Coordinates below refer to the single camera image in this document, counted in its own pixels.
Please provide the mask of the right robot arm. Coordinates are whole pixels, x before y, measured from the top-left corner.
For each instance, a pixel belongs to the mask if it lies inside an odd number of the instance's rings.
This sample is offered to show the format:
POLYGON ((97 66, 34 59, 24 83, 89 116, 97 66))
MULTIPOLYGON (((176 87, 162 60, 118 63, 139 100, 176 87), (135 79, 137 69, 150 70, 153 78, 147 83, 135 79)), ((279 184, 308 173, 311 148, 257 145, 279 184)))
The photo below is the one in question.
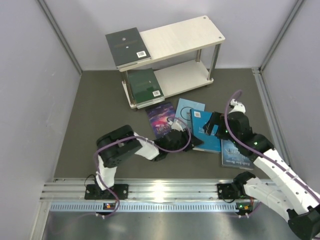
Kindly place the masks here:
POLYGON ((301 240, 319 239, 320 195, 310 188, 282 159, 274 145, 262 134, 254 133, 248 117, 241 111, 213 112, 203 126, 206 134, 217 127, 215 136, 229 140, 239 152, 262 170, 278 189, 263 183, 249 172, 233 179, 238 198, 252 197, 278 213, 301 240))

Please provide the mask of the black glossy book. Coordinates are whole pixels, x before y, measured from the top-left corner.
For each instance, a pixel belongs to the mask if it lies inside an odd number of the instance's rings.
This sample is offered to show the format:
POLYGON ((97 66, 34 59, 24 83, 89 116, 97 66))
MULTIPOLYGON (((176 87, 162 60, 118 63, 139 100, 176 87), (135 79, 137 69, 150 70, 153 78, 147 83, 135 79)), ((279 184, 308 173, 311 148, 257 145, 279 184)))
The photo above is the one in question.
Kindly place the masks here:
POLYGON ((106 34, 105 38, 117 69, 152 58, 136 27, 106 34))

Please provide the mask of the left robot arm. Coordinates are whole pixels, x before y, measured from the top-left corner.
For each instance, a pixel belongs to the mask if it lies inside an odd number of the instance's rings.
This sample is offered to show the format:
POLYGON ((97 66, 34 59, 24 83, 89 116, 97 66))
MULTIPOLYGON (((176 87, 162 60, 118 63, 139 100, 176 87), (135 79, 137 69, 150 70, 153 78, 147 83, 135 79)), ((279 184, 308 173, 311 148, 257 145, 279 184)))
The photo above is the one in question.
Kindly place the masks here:
POLYGON ((109 198, 113 194, 117 167, 132 155, 159 162, 169 153, 187 152, 203 143, 188 127, 182 127, 178 122, 174 122, 169 132, 155 140, 140 136, 130 125, 124 125, 96 141, 95 192, 103 199, 109 198))

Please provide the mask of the bright blue book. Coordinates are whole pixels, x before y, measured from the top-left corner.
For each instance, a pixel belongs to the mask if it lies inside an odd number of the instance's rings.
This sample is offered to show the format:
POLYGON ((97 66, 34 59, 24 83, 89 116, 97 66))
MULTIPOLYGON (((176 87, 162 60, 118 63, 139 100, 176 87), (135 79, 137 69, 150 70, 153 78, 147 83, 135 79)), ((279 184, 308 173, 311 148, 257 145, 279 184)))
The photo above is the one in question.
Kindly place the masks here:
POLYGON ((215 136, 218 126, 215 125, 211 135, 207 135, 204 130, 204 125, 210 120, 212 113, 196 109, 190 110, 191 126, 193 135, 202 140, 203 144, 194 148, 194 150, 220 153, 221 141, 215 136))

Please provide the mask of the dark green book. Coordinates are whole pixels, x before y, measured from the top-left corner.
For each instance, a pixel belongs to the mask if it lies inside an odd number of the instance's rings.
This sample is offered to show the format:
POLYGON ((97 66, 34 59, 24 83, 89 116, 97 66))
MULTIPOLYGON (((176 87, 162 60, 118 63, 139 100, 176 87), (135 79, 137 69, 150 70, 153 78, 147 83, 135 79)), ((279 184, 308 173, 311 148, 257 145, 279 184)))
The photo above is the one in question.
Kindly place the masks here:
POLYGON ((152 68, 130 72, 128 80, 137 104, 164 98, 163 91, 152 68))

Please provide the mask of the pale grey-green book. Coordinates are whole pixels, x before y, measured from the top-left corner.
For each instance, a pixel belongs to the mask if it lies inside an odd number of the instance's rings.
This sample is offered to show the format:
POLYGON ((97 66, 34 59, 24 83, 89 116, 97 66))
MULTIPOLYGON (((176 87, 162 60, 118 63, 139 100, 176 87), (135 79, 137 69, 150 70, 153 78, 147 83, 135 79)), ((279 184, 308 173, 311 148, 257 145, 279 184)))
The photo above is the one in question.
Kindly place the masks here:
POLYGON ((137 107, 137 109, 142 109, 142 108, 163 102, 164 100, 165 100, 165 97, 158 97, 158 98, 151 99, 151 100, 148 100, 145 102, 137 103, 136 107, 137 107))

